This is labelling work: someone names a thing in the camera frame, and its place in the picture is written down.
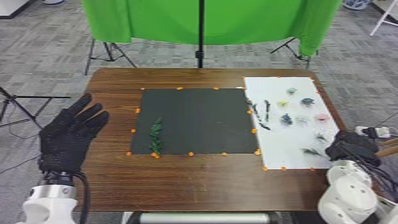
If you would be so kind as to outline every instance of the green backdrop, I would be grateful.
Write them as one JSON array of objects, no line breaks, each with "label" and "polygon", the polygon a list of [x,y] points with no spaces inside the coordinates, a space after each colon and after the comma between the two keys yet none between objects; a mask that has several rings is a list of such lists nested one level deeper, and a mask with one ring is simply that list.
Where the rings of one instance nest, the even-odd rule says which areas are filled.
[{"label": "green backdrop", "polygon": [[[300,54],[318,50],[341,0],[206,0],[204,44],[300,39]],[[197,44],[199,0],[83,0],[92,37],[131,37]]]}]

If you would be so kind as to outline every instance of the black mat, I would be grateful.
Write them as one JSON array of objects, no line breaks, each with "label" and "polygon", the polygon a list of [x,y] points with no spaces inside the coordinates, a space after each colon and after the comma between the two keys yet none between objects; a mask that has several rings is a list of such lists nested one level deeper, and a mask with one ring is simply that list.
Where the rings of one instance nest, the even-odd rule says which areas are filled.
[{"label": "black mat", "polygon": [[258,140],[247,110],[240,89],[146,90],[131,152],[151,153],[149,131],[162,118],[162,154],[252,153]]}]

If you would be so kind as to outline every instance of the white sheet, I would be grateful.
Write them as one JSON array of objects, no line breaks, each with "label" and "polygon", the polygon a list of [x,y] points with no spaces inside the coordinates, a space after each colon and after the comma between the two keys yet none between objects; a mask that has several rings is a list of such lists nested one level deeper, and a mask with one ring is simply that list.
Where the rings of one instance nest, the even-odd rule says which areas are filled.
[{"label": "white sheet", "polygon": [[[327,106],[316,93],[313,80],[307,77],[247,77],[245,94],[252,103],[258,104],[258,112],[265,116],[265,100],[270,102],[270,131],[261,128],[256,115],[252,120],[258,129],[258,141],[263,152],[263,165],[268,169],[309,169],[329,168],[330,162],[325,155],[325,148],[330,145],[338,133],[338,125],[332,119]],[[293,95],[286,90],[297,88]],[[314,104],[306,107],[300,103],[304,98],[314,99]],[[277,102],[286,100],[288,106],[279,107]],[[281,117],[288,113],[293,119],[293,125],[281,122]],[[314,115],[327,114],[330,119],[320,122]],[[297,116],[307,116],[307,124],[297,122]],[[316,134],[322,133],[327,142],[316,140]],[[302,148],[313,148],[325,157],[307,155]]]}]

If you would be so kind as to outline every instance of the green plant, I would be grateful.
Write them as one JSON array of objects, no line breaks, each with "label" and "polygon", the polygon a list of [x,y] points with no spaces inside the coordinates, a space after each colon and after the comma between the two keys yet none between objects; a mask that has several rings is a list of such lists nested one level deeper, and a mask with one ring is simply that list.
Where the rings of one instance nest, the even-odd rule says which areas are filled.
[{"label": "green plant", "polygon": [[325,135],[323,134],[316,134],[316,139],[322,141],[322,142],[327,142],[327,138],[325,138]]},{"label": "green plant", "polygon": [[318,151],[314,149],[302,149],[304,154],[313,155],[313,156],[322,156],[322,154],[318,153]]},{"label": "green plant", "polygon": [[153,144],[151,144],[149,148],[158,155],[160,155],[160,150],[163,147],[163,142],[158,137],[162,129],[163,129],[163,123],[162,123],[162,118],[158,118],[158,120],[153,123],[151,132],[149,132],[149,136],[151,136],[151,140],[153,140]]}]

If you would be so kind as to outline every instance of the orange marker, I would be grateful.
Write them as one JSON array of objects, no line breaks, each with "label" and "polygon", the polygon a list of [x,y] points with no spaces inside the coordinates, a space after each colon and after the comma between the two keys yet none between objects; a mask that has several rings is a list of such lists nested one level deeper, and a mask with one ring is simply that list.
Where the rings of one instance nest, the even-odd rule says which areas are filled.
[{"label": "orange marker", "polygon": [[254,155],[256,155],[256,156],[261,155],[261,150],[259,150],[259,149],[256,150]]}]

